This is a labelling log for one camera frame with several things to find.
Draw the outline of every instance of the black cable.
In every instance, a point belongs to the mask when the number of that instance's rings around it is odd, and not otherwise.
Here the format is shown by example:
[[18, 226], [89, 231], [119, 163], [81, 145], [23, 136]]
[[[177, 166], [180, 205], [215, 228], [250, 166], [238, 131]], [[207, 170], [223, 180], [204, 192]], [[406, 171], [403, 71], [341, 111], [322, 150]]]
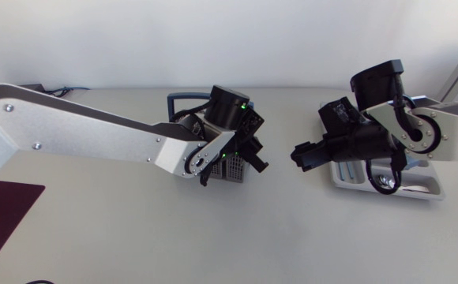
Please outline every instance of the black cable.
[[204, 139], [206, 137], [206, 130], [205, 130], [205, 124], [203, 121], [197, 116], [197, 114], [191, 114], [192, 117], [197, 121], [199, 124], [199, 129], [201, 131], [201, 139]]
[[394, 96], [393, 105], [397, 122], [413, 141], [421, 140], [422, 133], [420, 132], [420, 130], [417, 130], [413, 126], [411, 126], [411, 123], [407, 118], [406, 111], [404, 110], [406, 104], [404, 103], [404, 90], [403, 85], [401, 84], [399, 74], [396, 74], [394, 76], [394, 80], [391, 80], [389, 87], [396, 89], [396, 95]]
[[35, 281], [27, 282], [26, 284], [54, 284], [54, 283], [48, 280], [35, 280]]
[[181, 118], [182, 116], [186, 116], [187, 114], [196, 114], [196, 113], [202, 111], [203, 109], [206, 109], [206, 108], [210, 107], [213, 103], [214, 102], [212, 100], [209, 100], [204, 105], [194, 107], [194, 108], [192, 108], [190, 110], [180, 110], [179, 112], [177, 112], [176, 114], [173, 114], [173, 116], [171, 116], [171, 118], [169, 119], [169, 122], [176, 122], [179, 118]]
[[192, 117], [197, 121], [199, 124], [199, 128], [201, 131], [201, 138], [204, 139], [206, 137], [206, 130], [205, 130], [205, 124], [203, 121], [196, 115], [196, 113], [210, 107], [213, 104], [212, 100], [209, 100], [207, 103], [194, 107], [190, 110], [180, 110], [176, 114], [173, 114], [171, 118], [169, 119], [169, 122], [176, 122], [179, 118], [186, 116], [186, 115], [192, 115]]
[[59, 88], [59, 89], [52, 90], [52, 91], [45, 91], [45, 93], [48, 95], [53, 95], [54, 97], [57, 97], [57, 98], [62, 98], [67, 93], [71, 92], [72, 90], [90, 90], [90, 89], [84, 88], [84, 87], [64, 87], [64, 88]]
[[397, 170], [392, 171], [392, 175], [394, 177], [394, 186], [391, 189], [385, 189], [381, 187], [374, 179], [373, 174], [371, 173], [371, 160], [366, 160], [366, 174], [368, 175], [368, 181], [370, 181], [371, 185], [381, 194], [390, 195], [397, 191], [397, 189], [401, 186], [401, 172]]

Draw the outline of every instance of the table surface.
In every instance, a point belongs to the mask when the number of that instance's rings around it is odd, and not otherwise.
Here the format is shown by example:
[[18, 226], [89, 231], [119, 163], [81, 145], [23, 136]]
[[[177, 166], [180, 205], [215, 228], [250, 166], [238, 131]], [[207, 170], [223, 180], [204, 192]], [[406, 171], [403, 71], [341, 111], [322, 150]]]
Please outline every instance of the table surface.
[[[458, 162], [434, 163], [443, 201], [338, 189], [303, 173], [296, 144], [321, 139], [321, 102], [346, 91], [236, 89], [265, 123], [242, 184], [158, 167], [19, 152], [0, 180], [46, 189], [0, 252], [0, 283], [458, 282]], [[170, 92], [75, 91], [66, 99], [153, 124]]]

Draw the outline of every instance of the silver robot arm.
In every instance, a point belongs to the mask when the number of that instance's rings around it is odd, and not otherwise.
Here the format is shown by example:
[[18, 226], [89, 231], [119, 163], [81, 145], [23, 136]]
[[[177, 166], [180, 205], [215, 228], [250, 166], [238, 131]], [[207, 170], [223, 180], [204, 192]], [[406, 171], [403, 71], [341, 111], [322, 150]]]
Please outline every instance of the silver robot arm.
[[[241, 93], [214, 86], [203, 118], [188, 113], [178, 123], [146, 125], [0, 84], [0, 168], [17, 151], [43, 151], [150, 163], [182, 178], [199, 175], [205, 185], [211, 165], [223, 153], [239, 151], [262, 171], [268, 164], [257, 157], [262, 146], [253, 134], [264, 120], [247, 107], [249, 101]], [[192, 131], [199, 123], [203, 135]]]
[[[407, 158], [458, 160], [458, 103], [439, 103], [404, 94], [400, 60], [374, 66], [351, 78], [357, 107], [348, 98], [325, 104], [318, 112], [323, 140], [297, 145], [291, 158], [303, 171], [325, 163], [366, 161], [368, 181], [380, 193], [400, 187]], [[384, 188], [371, 173], [373, 159], [391, 158], [393, 187]]]

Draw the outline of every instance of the screw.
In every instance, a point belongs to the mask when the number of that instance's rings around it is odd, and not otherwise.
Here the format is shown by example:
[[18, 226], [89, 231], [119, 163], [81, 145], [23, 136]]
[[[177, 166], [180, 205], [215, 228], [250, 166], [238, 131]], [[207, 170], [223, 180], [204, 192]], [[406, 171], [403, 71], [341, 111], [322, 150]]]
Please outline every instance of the screw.
[[12, 112], [14, 108], [15, 108], [15, 107], [13, 107], [13, 106], [10, 105], [10, 104], [5, 105], [5, 110], [6, 110], [7, 112]]

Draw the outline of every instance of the white wall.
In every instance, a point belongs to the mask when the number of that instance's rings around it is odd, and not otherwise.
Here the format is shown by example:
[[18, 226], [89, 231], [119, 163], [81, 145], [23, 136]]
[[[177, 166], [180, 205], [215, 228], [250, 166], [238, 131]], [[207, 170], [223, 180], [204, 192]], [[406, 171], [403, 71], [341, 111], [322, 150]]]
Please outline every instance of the white wall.
[[329, 87], [401, 58], [410, 95], [458, 62], [458, 1], [0, 0], [0, 82]]

